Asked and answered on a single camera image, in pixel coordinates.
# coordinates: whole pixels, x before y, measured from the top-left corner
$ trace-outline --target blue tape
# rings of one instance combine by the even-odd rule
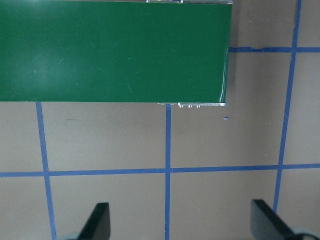
[[[259,170],[276,170],[276,169],[278,169],[278,165],[177,167],[177,168],[172,168],[171,170],[173,173],[199,173],[199,172],[259,171]]]
[[[229,47],[229,53],[291,53],[291,47],[265,47],[256,49],[249,46]]]
[[[297,53],[320,53],[320,47],[297,47]]]
[[[164,239],[170,239],[171,105],[165,106],[165,206]]]
[[[282,169],[320,169],[320,163],[287,164],[283,165]]]
[[[274,199],[273,199],[273,210],[275,212],[277,212],[278,210],[278,202],[279,202],[279,194],[280,194],[280,187],[281,187],[281,178],[282,178],[282,170],[283,170],[283,164],[284,164],[286,138],[287,138],[287,130],[288,130],[288,122],[289,122],[289,114],[290,114],[291,95],[292,95],[292,88],[294,84],[296,52],[297,52],[297,44],[298,44],[299,26],[300,26],[301,3],[302,3],[302,0],[297,0],[295,26],[294,26],[293,37],[292,37],[291,62],[290,62],[290,69],[289,69],[288,85],[286,89],[284,116],[283,116],[280,151],[279,151],[279,159],[278,159],[278,170],[276,174]]]
[[[79,175],[117,175],[117,174],[164,174],[165,168],[144,169],[111,169],[111,170],[72,170],[50,171],[50,176],[79,176]]]
[[[43,177],[42,171],[0,172],[0,178]]]
[[[36,107],[36,116],[38,120],[40,148],[41,148],[42,165],[43,165],[43,176],[44,176],[45,194],[46,194],[46,201],[48,206],[49,221],[50,221],[50,228],[51,228],[51,238],[52,240],[56,240],[57,235],[56,235],[56,224],[55,224],[55,216],[54,216],[54,205],[52,201],[46,137],[45,137],[45,128],[44,128],[41,102],[36,102],[35,107]]]

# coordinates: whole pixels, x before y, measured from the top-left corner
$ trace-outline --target beige surface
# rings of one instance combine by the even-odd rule
[[[110,240],[163,240],[165,175],[51,178],[57,236],[78,232],[96,203],[109,202]]]
[[[0,192],[0,239],[51,239],[42,177],[0,178]]]
[[[320,47],[320,1],[302,1],[299,47]]]
[[[295,3],[294,0],[234,0],[230,46],[291,47]]]
[[[278,213],[290,227],[320,236],[320,169],[282,172]]]
[[[226,107],[172,107],[172,167],[278,164],[290,55],[231,53],[229,62]]]
[[[247,240],[251,199],[273,203],[277,171],[173,173],[172,240]]]
[[[320,54],[296,57],[285,164],[320,163]]]
[[[44,102],[51,171],[165,167],[166,106]]]
[[[43,171],[34,102],[0,102],[0,172]]]

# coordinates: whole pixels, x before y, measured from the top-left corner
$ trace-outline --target blue tape grid line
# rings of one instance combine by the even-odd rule
[[[171,178],[171,104],[165,106],[165,205],[164,239],[170,239],[170,178]]]
[[[52,194],[51,194],[46,137],[45,137],[45,128],[44,128],[41,102],[36,102],[35,107],[36,107],[36,116],[38,120],[40,148],[41,148],[42,165],[43,165],[43,176],[44,176],[45,194],[46,194],[46,201],[48,206],[49,221],[50,221],[50,228],[51,228],[51,237],[52,237],[52,240],[56,240],[57,235],[56,235],[56,224],[55,224],[55,217],[54,217],[54,205],[53,205]]]
[[[291,53],[292,47],[252,48],[249,46],[229,47],[230,53]],[[320,47],[296,47],[296,53],[320,53]]]
[[[296,7],[296,13],[295,13],[295,25],[294,25],[293,36],[292,36],[291,62],[290,62],[290,68],[289,68],[288,85],[286,89],[283,125],[282,125],[280,151],[279,151],[279,159],[278,159],[278,169],[276,174],[274,199],[273,199],[273,210],[275,212],[277,212],[278,210],[282,170],[284,165],[284,155],[285,155],[286,138],[287,138],[287,130],[288,130],[288,122],[289,122],[289,114],[290,114],[291,95],[292,95],[292,88],[294,84],[294,75],[295,75],[295,66],[296,66],[301,3],[302,3],[302,0],[297,0],[297,7]]]
[[[287,164],[282,169],[320,169],[320,163]],[[205,167],[175,167],[170,168],[171,173],[206,173],[206,172],[237,172],[237,171],[266,171],[278,170],[278,165],[251,165],[251,166],[205,166]],[[85,176],[85,175],[116,175],[116,174],[165,174],[166,168],[144,169],[114,169],[114,170],[73,170],[49,171],[52,176]],[[43,177],[42,171],[0,172],[0,178]]]

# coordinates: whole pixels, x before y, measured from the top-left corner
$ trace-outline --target scratch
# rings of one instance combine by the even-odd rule
[[[144,15],[149,15],[149,13],[141,13],[141,14],[138,14],[137,16],[144,16]]]
[[[112,47],[111,47],[111,49],[113,50],[113,49],[115,49],[118,45],[119,45],[119,41],[117,41]]]
[[[61,60],[60,60],[59,63],[58,63],[58,66],[59,66],[63,61],[64,61],[64,59],[61,58]]]
[[[131,88],[131,86],[130,86],[130,83],[129,83],[129,81],[127,81],[126,82],[126,85],[127,85],[127,87],[129,88],[129,90],[130,90],[130,93],[134,93],[133,91],[132,91],[132,88]]]

